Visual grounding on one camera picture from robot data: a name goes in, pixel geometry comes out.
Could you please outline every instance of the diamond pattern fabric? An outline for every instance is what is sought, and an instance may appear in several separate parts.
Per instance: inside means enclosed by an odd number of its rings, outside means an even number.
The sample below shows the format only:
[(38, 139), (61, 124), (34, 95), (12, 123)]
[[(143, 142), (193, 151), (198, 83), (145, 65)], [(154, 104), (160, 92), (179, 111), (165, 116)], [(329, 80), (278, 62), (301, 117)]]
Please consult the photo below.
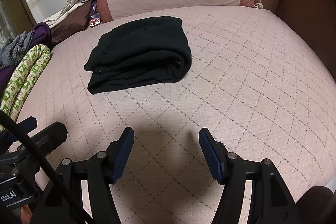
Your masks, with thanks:
[[(100, 36), (151, 16), (180, 17), (193, 64), (179, 83), (91, 95), (83, 69)], [(242, 158), (276, 164), (295, 200), (336, 175), (336, 85), (310, 47), (268, 10), (202, 6), (131, 16), (79, 32), (52, 51), (18, 121), (55, 121), (68, 139), (48, 160), (88, 159), (125, 126), (135, 143), (123, 177), (111, 187), (122, 223), (211, 223), (223, 187), (198, 144), (208, 127)], [(40, 185), (47, 178), (37, 175)], [(251, 185), (245, 192), (246, 223)], [(89, 208), (87, 194), (85, 208)]]

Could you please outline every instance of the mattress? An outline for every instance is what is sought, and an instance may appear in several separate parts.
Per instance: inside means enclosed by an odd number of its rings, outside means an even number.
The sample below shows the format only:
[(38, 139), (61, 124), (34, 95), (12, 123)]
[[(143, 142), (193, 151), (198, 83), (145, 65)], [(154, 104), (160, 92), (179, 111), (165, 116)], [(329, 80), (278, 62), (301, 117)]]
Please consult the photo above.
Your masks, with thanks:
[[(180, 17), (189, 40), (193, 64), (184, 79), (91, 95), (91, 73), (83, 66), (100, 36), (163, 15)], [(295, 200), (336, 175), (336, 84), (311, 48), (269, 10), (149, 12), (76, 33), (52, 54), (18, 121), (36, 117), (33, 134), (55, 121), (66, 125), (67, 141), (48, 156), (54, 167), (65, 157), (90, 158), (132, 127), (130, 158), (111, 186), (122, 223), (212, 221), (223, 186), (212, 179), (199, 147), (202, 127), (244, 159), (270, 158)], [(43, 186), (47, 178), (40, 172), (37, 181)], [(247, 183), (241, 223), (250, 196)]]

